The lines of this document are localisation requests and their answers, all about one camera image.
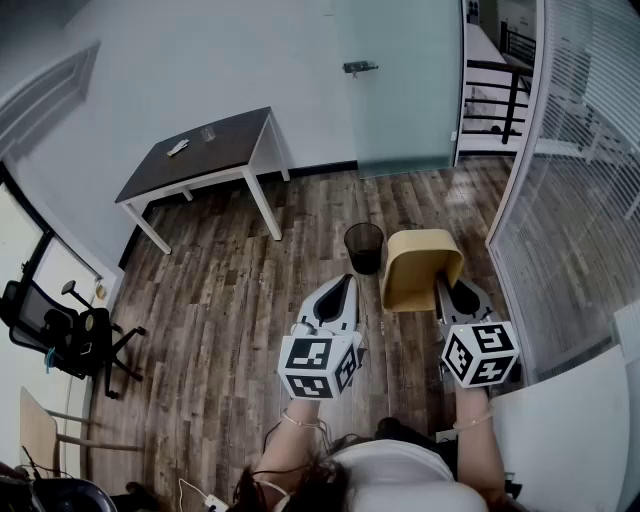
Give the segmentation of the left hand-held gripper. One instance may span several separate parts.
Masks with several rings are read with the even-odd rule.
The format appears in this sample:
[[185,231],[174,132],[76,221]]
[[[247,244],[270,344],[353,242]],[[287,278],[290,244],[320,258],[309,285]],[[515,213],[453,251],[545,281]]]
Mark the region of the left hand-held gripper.
[[[333,278],[302,303],[298,322],[282,338],[278,374],[291,398],[333,400],[352,384],[362,366],[358,282],[353,274]],[[342,332],[313,326],[341,326]]]

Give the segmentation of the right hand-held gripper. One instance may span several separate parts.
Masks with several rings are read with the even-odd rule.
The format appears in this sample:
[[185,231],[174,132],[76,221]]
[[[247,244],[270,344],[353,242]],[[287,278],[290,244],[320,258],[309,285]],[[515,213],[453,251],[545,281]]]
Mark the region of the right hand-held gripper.
[[445,275],[436,276],[434,297],[444,341],[441,378],[467,389],[503,383],[521,353],[511,322],[495,313],[481,287],[463,277],[457,281],[457,310],[464,319],[457,321],[451,316],[450,285]]

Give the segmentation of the tan plastic container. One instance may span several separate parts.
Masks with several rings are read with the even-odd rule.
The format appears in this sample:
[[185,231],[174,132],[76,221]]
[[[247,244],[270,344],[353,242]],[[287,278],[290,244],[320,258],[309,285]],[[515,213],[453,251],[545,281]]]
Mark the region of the tan plastic container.
[[381,291],[386,311],[435,310],[438,275],[443,273],[453,287],[463,270],[464,256],[444,229],[398,231],[388,239],[387,248]]

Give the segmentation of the black mesh waste bin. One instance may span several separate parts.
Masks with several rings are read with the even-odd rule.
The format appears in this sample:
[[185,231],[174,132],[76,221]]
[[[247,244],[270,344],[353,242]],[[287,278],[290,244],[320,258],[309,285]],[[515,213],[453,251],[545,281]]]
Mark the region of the black mesh waste bin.
[[357,223],[346,231],[344,243],[355,272],[373,275],[379,270],[383,242],[382,230],[372,223]]

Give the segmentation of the person's right forearm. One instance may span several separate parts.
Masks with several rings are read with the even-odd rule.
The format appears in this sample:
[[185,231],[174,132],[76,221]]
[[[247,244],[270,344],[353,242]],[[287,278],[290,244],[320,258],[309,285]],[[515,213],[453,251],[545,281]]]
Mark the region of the person's right forearm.
[[492,423],[493,412],[482,388],[455,385],[458,481],[478,492],[488,509],[507,500],[505,470]]

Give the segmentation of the person's left forearm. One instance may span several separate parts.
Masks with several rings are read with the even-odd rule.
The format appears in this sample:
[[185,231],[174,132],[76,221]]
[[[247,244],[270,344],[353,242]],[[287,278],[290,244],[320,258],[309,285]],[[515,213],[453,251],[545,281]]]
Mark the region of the person's left forearm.
[[319,408],[319,401],[293,399],[289,403],[254,470],[253,478],[261,487],[293,492],[301,482],[331,479],[331,471],[316,458]]

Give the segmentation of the glass partition with blinds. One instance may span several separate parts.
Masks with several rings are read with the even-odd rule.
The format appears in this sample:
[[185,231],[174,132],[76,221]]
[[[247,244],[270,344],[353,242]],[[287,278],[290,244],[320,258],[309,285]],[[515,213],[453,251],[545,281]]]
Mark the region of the glass partition with blinds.
[[535,105],[489,241],[532,381],[640,357],[640,11],[542,0]]

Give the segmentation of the white desk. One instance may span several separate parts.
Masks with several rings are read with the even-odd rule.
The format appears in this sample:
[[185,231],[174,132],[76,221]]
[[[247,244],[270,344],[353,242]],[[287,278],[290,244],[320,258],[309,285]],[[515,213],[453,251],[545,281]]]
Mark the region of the white desk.
[[498,396],[492,407],[504,468],[526,510],[616,512],[630,437],[620,347]]

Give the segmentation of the person's white shirt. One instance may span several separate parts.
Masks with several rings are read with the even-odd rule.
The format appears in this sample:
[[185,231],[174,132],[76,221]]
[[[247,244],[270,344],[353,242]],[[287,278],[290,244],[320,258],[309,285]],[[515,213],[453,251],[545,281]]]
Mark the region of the person's white shirt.
[[331,457],[349,474],[347,512],[488,512],[435,452],[396,440],[345,448]]

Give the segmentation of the dark wooden table white legs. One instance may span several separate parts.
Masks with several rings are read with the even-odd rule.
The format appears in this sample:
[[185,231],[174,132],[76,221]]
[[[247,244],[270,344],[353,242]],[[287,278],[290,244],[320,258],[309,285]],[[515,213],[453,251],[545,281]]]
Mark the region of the dark wooden table white legs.
[[[201,129],[207,125],[213,127],[216,138],[205,143]],[[163,253],[169,255],[171,247],[143,218],[136,204],[175,194],[191,201],[196,189],[243,180],[269,233],[274,240],[281,240],[281,229],[258,181],[260,175],[270,173],[279,173],[286,182],[290,180],[273,110],[263,107],[207,125],[156,143],[126,182],[115,203],[123,207]],[[168,157],[167,152],[183,139],[188,139],[189,145],[174,157]]]

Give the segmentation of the frosted glass door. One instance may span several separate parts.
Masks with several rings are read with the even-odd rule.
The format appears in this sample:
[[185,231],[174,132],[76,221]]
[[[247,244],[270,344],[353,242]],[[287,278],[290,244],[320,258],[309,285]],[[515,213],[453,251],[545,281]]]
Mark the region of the frosted glass door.
[[461,117],[462,0],[331,0],[363,178],[441,170],[455,160]]

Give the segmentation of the black metal railing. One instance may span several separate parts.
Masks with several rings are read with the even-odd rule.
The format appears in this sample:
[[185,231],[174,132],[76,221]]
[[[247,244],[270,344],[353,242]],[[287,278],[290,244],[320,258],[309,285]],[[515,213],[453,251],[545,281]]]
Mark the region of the black metal railing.
[[469,59],[462,106],[462,152],[514,152],[522,139],[533,72]]

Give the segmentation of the black office chair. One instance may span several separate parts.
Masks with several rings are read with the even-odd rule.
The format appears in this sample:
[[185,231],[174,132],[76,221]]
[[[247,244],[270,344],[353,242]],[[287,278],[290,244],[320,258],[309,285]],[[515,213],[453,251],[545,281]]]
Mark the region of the black office chair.
[[[110,388],[113,366],[138,382],[143,380],[117,354],[134,336],[144,336],[146,329],[137,326],[125,333],[111,321],[107,309],[90,305],[75,286],[71,280],[61,293],[80,302],[85,307],[82,312],[56,302],[34,281],[9,281],[0,297],[0,320],[9,328],[11,342],[42,353],[48,369],[56,368],[78,379],[103,371],[105,395],[116,399],[119,394]],[[80,355],[79,348],[88,342],[92,343],[91,353]]]

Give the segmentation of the dark blue bucket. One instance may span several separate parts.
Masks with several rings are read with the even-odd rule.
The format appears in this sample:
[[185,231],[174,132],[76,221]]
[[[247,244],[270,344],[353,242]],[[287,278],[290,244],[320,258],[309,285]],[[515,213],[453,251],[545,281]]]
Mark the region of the dark blue bucket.
[[40,479],[31,487],[44,512],[118,512],[111,497],[87,480]]

